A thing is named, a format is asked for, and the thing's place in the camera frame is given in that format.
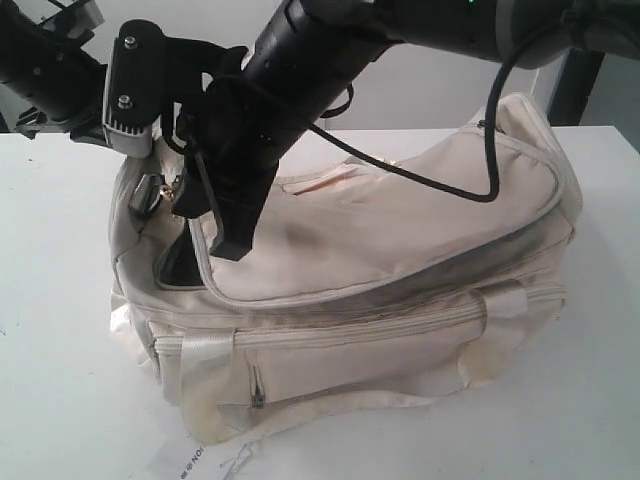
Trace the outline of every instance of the screw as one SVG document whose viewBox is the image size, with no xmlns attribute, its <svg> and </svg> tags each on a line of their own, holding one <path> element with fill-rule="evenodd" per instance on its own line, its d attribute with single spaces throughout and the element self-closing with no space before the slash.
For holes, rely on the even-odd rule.
<svg viewBox="0 0 640 480">
<path fill-rule="evenodd" d="M 138 41 L 136 40 L 136 37 L 125 37 L 124 48 L 127 50 L 135 50 L 138 48 Z"/>
<path fill-rule="evenodd" d="M 118 97 L 118 108 L 121 110 L 129 110 L 133 107 L 133 102 L 129 95 L 120 95 Z"/>
</svg>

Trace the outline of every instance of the white bag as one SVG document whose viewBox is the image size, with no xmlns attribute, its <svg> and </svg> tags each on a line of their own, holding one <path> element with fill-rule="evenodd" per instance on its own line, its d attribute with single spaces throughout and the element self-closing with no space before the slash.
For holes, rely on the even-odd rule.
<svg viewBox="0 0 640 480">
<path fill-rule="evenodd" d="M 481 118 L 402 166 L 486 192 Z M 190 221 L 201 288 L 157 279 L 183 227 L 168 202 L 146 222 L 129 210 L 141 175 L 170 181 L 181 158 L 158 142 L 153 157 L 126 160 L 111 217 L 113 329 L 153 367 L 196 440 L 425 405 L 495 378 L 558 316 L 580 189 L 531 99 L 504 99 L 498 126 L 494 203 L 353 159 L 281 178 L 239 263 L 209 256 L 211 214 Z"/>
</svg>

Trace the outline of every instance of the white table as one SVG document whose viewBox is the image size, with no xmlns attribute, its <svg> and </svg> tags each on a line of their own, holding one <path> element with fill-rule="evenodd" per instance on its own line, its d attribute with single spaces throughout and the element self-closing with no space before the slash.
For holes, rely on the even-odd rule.
<svg viewBox="0 0 640 480">
<path fill-rule="evenodd" d="M 402 158 L 448 133 L 340 136 Z M 485 389 L 280 434 L 239 478 L 640 478 L 640 156 L 609 127 L 558 136 L 586 204 L 562 320 Z M 315 137 L 288 161 L 301 155 L 344 158 Z M 108 337 L 106 218 L 121 161 L 62 136 L 0 136 L 2 479 L 153 479 L 163 446 L 166 464 L 190 458 L 177 413 Z M 208 450 L 189 478 L 221 478 L 229 454 Z"/>
</svg>

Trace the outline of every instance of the white wall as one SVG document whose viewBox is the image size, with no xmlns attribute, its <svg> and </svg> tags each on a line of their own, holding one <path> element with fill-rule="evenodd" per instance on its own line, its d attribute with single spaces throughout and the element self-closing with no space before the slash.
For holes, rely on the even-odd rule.
<svg viewBox="0 0 640 480">
<path fill-rule="evenodd" d="M 607 55 L 582 117 L 583 125 L 614 125 L 640 150 L 640 62 Z"/>
<path fill-rule="evenodd" d="M 55 11 L 45 0 L 18 0 L 32 18 Z M 279 0 L 98 0 L 106 22 L 96 30 L 87 51 L 102 62 L 122 23 L 145 18 L 167 35 L 212 41 L 223 46 L 249 45 L 256 39 Z M 498 66 L 481 60 L 399 46 L 383 55 L 356 81 L 356 99 L 343 116 L 327 122 L 335 129 L 455 127 L 466 122 L 487 99 Z M 516 71 L 508 91 L 532 92 L 555 84 L 557 68 Z M 544 106 L 549 96 L 539 93 Z M 12 124 L 25 108 L 0 91 L 0 108 Z"/>
</svg>

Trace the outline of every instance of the cream canvas bag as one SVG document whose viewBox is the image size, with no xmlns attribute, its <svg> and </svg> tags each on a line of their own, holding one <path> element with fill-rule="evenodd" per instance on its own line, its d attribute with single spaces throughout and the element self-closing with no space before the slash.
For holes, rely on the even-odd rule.
<svg viewBox="0 0 640 480">
<path fill-rule="evenodd" d="M 481 114 L 401 165 L 488 189 Z M 257 439 L 324 415 L 425 405 L 494 379 L 565 301 L 559 264 L 582 208 L 544 115 L 527 96 L 498 113 L 499 198 L 476 204 L 354 159 L 279 178 L 254 248 L 210 257 L 211 214 L 189 221 L 204 285 L 162 284 L 184 220 L 132 215 L 145 173 L 182 159 L 158 142 L 128 158 L 111 215 L 114 334 L 152 367 L 190 434 Z"/>
</svg>

